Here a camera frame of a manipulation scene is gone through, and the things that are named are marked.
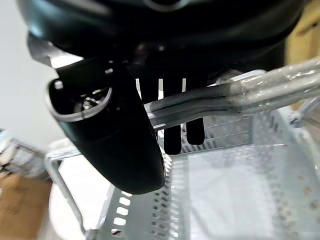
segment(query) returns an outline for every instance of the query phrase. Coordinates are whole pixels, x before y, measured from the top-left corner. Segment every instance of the metal rod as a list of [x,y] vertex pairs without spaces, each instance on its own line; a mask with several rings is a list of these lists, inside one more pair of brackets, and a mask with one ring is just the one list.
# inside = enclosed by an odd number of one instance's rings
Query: metal rod
[[320,96],[320,57],[145,104],[155,130],[211,115],[251,115]]

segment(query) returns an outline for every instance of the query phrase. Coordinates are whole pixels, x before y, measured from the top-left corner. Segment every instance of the white wall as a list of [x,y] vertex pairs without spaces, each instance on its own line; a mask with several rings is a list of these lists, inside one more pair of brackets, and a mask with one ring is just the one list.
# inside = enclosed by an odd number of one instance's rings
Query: white wall
[[27,27],[15,0],[0,0],[0,128],[45,148],[64,137],[44,103],[44,89],[57,77],[31,59]]

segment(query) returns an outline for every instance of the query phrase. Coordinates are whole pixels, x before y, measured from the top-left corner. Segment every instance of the wire basket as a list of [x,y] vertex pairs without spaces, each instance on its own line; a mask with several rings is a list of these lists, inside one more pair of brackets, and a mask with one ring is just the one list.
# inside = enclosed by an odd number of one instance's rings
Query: wire basket
[[164,187],[143,195],[114,188],[87,239],[320,239],[320,158],[308,133],[289,124],[291,112],[205,117],[200,146],[187,143],[182,126],[181,154],[164,154]]

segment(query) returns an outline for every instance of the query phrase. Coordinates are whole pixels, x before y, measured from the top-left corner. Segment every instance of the silver tube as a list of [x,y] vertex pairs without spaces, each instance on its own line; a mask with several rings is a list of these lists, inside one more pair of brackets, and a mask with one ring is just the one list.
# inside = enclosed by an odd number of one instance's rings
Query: silver tube
[[305,103],[303,103],[299,109],[298,112],[302,115],[302,118],[305,116],[305,114],[311,112],[315,107],[320,105],[320,97],[315,97],[311,100],[307,100]]
[[75,156],[79,156],[81,153],[78,150],[75,150],[69,154],[65,154],[62,155],[61,157],[57,157],[57,156],[49,156],[46,157],[44,160],[44,164],[48,170],[48,172],[50,173],[51,179],[53,180],[53,182],[55,184],[57,184],[64,196],[64,198],[66,199],[66,201],[68,202],[74,216],[76,217],[81,232],[83,235],[85,235],[87,233],[85,227],[84,227],[84,219],[83,216],[80,212],[80,209],[78,208],[75,199],[73,198],[71,192],[69,191],[63,177],[61,176],[61,174],[59,173],[59,166],[58,166],[58,161],[59,160],[63,160],[66,158],[70,158],[70,157],[75,157]]
[[320,57],[145,105],[156,130],[210,115],[249,115],[320,96]]

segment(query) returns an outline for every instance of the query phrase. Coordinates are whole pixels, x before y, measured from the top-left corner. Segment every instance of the white plastic basket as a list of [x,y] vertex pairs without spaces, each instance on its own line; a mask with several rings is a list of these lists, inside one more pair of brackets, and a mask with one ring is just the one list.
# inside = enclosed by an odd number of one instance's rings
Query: white plastic basket
[[201,146],[187,144],[182,127],[181,154],[164,155],[165,186],[143,195],[114,188],[87,239],[320,239],[320,158],[309,134],[290,125],[291,113],[205,117]]

